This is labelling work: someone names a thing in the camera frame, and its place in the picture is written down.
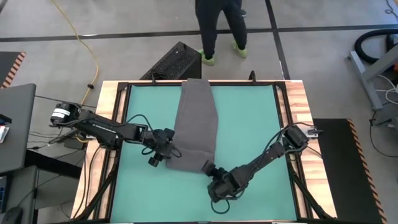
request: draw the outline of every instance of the teal table surface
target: teal table surface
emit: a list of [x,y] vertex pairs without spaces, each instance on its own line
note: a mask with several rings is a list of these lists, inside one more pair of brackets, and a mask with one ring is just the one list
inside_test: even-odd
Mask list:
[[[231,170],[256,158],[280,129],[275,96],[272,86],[213,86],[212,92],[219,117],[215,164]],[[173,129],[180,94],[180,86],[134,86],[127,118],[144,114],[154,129]],[[285,157],[260,170],[244,195],[230,201],[230,211],[219,215],[210,207],[211,178],[167,169],[165,162],[152,167],[142,149],[123,145],[111,223],[296,219]],[[226,208],[224,201],[215,204]]]

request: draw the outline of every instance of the sneaker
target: sneaker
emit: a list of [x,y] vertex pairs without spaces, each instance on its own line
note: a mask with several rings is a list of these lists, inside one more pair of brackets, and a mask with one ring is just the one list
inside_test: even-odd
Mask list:
[[237,53],[237,55],[241,58],[246,58],[248,57],[248,50],[244,49],[241,50],[239,49],[238,45],[236,44],[236,41],[232,42],[232,49]]
[[214,60],[214,56],[211,59],[206,59],[205,52],[203,51],[203,49],[198,50],[198,52],[199,54],[201,54],[201,61],[205,65],[213,66],[216,63],[216,61]]
[[246,12],[246,10],[241,9],[241,15],[243,18],[245,18],[248,15],[248,13]]

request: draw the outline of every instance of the yellow cable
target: yellow cable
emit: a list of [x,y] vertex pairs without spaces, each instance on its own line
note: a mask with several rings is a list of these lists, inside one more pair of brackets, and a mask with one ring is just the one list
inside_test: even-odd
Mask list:
[[76,136],[76,140],[77,141],[80,141],[81,143],[88,143],[88,140],[81,140],[80,138],[79,138],[79,136],[77,136],[77,134],[75,134],[75,136]]
[[[67,20],[67,22],[69,23],[70,27],[72,28],[72,30],[75,33],[76,38],[87,48],[87,50],[90,52],[91,56],[93,56],[94,61],[95,61],[95,65],[96,65],[96,72],[95,72],[95,76],[94,79],[91,81],[91,85],[94,84],[95,80],[98,77],[98,60],[95,57],[93,51],[87,46],[86,43],[84,43],[84,41],[82,41],[76,31],[76,29],[74,28],[74,26],[72,25],[72,22],[70,22],[68,16],[64,13],[64,11],[61,9],[61,7],[55,2],[55,0],[51,0],[52,3],[54,4],[55,7],[57,7],[57,9],[61,12],[61,14],[64,16],[64,18]],[[82,101],[81,101],[81,105],[86,101],[87,95],[90,92],[90,88],[87,89],[85,96],[83,97]]]

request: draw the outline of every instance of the concrete floor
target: concrete floor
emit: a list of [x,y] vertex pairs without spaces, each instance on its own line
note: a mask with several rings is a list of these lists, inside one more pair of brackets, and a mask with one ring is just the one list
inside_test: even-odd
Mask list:
[[[80,34],[122,34],[198,30],[194,0],[85,0],[57,1],[69,15]],[[385,1],[375,0],[271,0],[278,28],[320,26],[364,26],[397,24],[394,16],[384,13]],[[245,0],[248,28],[271,28],[264,0]],[[219,29],[227,29],[223,16]],[[303,80],[314,118],[351,118],[363,145],[379,197],[393,223],[398,220],[398,162],[378,154],[369,140],[370,103],[351,64],[345,59],[354,41],[369,31],[357,30],[281,32],[280,41],[290,77]],[[0,38],[45,37],[73,35],[72,30],[49,0],[8,1],[0,13]],[[231,54],[232,35],[218,36],[217,64],[203,66],[203,78],[247,79],[255,70],[260,79],[283,79],[277,46],[271,32],[248,35],[249,57],[241,60]],[[200,36],[135,37],[87,40],[99,62],[96,90],[86,104],[95,105],[103,80],[134,80],[140,78],[175,43],[185,42],[194,49],[201,47]],[[372,55],[381,55],[382,39],[364,44]],[[0,51],[27,53],[12,85],[35,83],[37,94],[68,101],[80,101],[85,86],[95,74],[90,54],[77,41],[0,42]],[[36,99],[31,130],[56,133],[48,127],[54,102]],[[385,153],[398,155],[396,133],[384,127],[374,128],[374,142]],[[70,152],[62,146],[45,147],[42,153],[59,156]],[[66,158],[77,162],[82,155]],[[41,181],[51,174],[41,174]],[[77,181],[60,179],[40,191],[48,197],[62,194],[62,201],[74,199]],[[73,203],[63,205],[70,214]],[[40,209],[39,223],[60,222],[67,218],[60,206]]]

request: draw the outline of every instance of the gray cloth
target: gray cloth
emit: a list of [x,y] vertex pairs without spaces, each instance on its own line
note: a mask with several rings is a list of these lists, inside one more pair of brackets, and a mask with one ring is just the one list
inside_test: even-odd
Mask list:
[[182,157],[168,159],[166,167],[201,172],[207,160],[214,162],[217,127],[218,115],[208,80],[183,82],[173,137]]

